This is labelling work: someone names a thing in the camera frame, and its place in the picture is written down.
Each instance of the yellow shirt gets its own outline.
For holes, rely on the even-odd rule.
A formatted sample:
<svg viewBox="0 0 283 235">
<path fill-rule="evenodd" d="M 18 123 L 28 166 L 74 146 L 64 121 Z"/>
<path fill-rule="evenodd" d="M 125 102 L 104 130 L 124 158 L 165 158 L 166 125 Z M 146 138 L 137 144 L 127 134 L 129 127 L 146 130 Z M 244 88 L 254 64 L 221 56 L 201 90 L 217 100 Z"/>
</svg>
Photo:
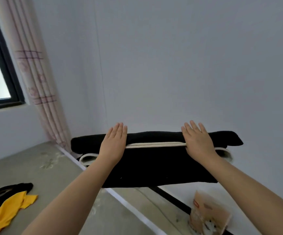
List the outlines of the yellow shirt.
<svg viewBox="0 0 283 235">
<path fill-rule="evenodd" d="M 20 209 L 26 209 L 36 201 L 37 197 L 22 191 L 6 199 L 0 206 L 0 231 L 10 224 Z"/>
</svg>

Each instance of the floor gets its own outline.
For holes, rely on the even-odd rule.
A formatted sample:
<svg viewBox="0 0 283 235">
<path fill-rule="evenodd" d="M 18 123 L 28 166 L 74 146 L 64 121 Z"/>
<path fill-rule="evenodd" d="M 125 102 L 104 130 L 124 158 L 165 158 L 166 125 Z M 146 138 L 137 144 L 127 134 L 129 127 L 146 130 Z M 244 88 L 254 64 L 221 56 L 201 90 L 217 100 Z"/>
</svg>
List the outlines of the floor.
<svg viewBox="0 0 283 235">
<path fill-rule="evenodd" d="M 30 194 L 39 195 L 33 205 L 19 211 L 1 235 L 21 234 L 81 172 L 79 166 L 49 142 L 0 160 L 0 188 L 32 182 Z M 130 206 L 124 206 L 119 198 Z M 80 234 L 189 235 L 188 217 L 149 188 L 102 189 Z"/>
</svg>

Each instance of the hand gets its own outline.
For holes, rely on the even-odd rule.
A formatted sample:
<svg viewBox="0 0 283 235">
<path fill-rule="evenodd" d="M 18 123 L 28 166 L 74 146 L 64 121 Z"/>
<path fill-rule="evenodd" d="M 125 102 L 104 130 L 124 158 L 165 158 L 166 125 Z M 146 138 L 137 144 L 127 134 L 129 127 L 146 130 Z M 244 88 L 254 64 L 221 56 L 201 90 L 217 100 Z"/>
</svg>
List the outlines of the hand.
<svg viewBox="0 0 283 235">
<path fill-rule="evenodd" d="M 101 143 L 99 156 L 116 165 L 123 156 L 126 146 L 127 126 L 123 123 L 116 123 L 111 127 Z"/>
<path fill-rule="evenodd" d="M 204 159 L 216 154 L 213 142 L 202 123 L 200 129 L 194 121 L 190 121 L 191 126 L 185 123 L 182 126 L 182 133 L 186 142 L 187 153 L 197 162 L 201 163 Z"/>
</svg>

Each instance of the pink curtain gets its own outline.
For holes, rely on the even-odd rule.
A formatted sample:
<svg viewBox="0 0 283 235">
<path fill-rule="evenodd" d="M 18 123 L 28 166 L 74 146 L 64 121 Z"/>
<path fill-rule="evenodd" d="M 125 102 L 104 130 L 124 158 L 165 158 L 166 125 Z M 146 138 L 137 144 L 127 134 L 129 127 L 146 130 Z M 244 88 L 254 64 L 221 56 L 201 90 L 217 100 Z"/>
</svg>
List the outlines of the pink curtain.
<svg viewBox="0 0 283 235">
<path fill-rule="evenodd" d="M 0 22 L 44 129 L 51 140 L 71 152 L 69 131 L 28 1 L 0 0 Z"/>
</svg>

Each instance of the forearm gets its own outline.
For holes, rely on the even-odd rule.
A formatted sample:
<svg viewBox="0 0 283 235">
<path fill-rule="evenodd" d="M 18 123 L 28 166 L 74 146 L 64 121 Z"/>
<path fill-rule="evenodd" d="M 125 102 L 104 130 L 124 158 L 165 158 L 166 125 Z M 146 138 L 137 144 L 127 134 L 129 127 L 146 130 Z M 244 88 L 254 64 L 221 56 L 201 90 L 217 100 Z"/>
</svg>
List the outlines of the forearm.
<svg viewBox="0 0 283 235">
<path fill-rule="evenodd" d="M 216 154 L 201 164 L 264 235 L 283 234 L 283 199 Z"/>
<path fill-rule="evenodd" d="M 27 227 L 22 235 L 78 234 L 114 165 L 98 157 Z"/>
</svg>

